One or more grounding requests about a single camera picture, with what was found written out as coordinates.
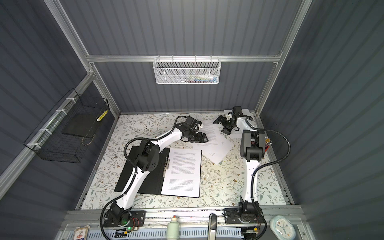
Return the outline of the red folder with black inside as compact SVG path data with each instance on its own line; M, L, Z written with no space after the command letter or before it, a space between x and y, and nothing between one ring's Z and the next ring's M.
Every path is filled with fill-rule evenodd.
M158 158L157 165L140 185L139 194L161 195L165 172L169 165L170 149L165 148L156 155Z

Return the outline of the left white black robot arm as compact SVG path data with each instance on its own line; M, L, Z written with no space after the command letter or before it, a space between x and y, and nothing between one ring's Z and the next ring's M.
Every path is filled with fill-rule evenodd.
M201 132L202 128L201 121L191 116L178 116L171 130L159 137L138 137L130 140L123 149L126 163L115 187L115 192L121 195L113 203L122 210L131 209L145 178L157 168L160 152L183 138L190 143L207 143L209 140Z

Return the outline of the printed paper sheet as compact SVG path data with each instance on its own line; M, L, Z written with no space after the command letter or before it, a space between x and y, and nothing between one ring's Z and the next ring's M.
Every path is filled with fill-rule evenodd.
M246 115L247 117L252 117L253 120L255 119L254 114L252 114L249 109L242 109L242 113ZM229 135L229 138L231 139L241 139L242 138L242 132L246 128L246 123L240 124L239 131L236 131L237 128L231 131L231 134Z
M161 195L199 198L202 151L170 149Z
M201 132L207 135L209 141L207 143L192 143L193 149L201 150L206 158L218 165L234 147L234 143L221 135L218 125L204 125Z

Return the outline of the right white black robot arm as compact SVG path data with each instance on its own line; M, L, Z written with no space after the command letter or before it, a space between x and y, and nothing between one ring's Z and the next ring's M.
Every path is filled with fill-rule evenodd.
M242 107L235 106L224 116L219 116L213 123L222 125L222 133L230 137L240 138L240 156L246 165L245 186L241 195L242 204L257 201L257 174L254 171L261 165L266 151L266 132L257 130L251 124L253 118L243 113Z

